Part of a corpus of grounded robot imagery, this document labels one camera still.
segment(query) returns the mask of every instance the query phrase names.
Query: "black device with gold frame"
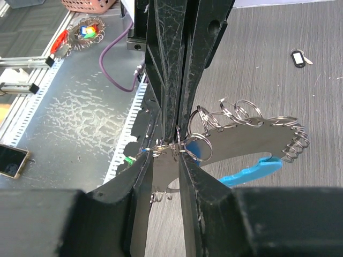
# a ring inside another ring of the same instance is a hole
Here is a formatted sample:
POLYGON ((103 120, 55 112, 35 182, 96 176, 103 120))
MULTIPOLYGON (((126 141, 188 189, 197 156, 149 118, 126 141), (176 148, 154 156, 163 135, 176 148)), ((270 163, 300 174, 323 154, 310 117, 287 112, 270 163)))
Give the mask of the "black device with gold frame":
POLYGON ((0 174, 17 179, 29 158, 29 151, 0 144, 0 174))

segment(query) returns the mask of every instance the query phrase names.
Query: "blue handle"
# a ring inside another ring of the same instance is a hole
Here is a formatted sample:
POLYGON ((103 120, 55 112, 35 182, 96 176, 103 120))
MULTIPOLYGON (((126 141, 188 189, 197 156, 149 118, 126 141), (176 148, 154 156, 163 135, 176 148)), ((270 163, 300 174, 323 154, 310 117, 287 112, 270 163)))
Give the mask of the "blue handle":
POLYGON ((255 179, 263 178, 268 176, 277 170, 282 168, 282 161, 277 157, 265 157, 259 159, 255 166, 241 170, 241 172, 225 176, 219 179, 224 185, 231 187, 246 182, 253 181, 255 179))

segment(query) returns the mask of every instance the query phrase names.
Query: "purple cable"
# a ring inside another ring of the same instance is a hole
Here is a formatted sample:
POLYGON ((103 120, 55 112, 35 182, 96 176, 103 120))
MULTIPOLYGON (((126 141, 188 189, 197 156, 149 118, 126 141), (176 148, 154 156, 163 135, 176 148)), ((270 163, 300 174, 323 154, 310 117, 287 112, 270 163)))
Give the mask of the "purple cable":
POLYGON ((131 89, 126 89, 125 87, 122 87, 121 85, 119 85, 105 70, 105 67, 103 66, 103 58, 105 57, 105 54, 116 44, 118 43, 121 39, 123 39, 127 33, 129 32, 129 29, 133 26, 133 21, 131 21, 131 23, 129 24, 128 28, 119 36, 117 37, 111 44, 109 44, 101 53, 100 58, 99 58, 99 66, 100 69, 102 71, 102 73, 105 75, 105 77, 113 84, 115 85, 117 88, 119 88, 120 90, 124 91, 124 92, 132 92, 135 88, 135 84, 136 84, 136 80, 138 77, 138 73, 135 73, 135 76, 133 78, 133 83, 132 83, 132 88, 131 89))

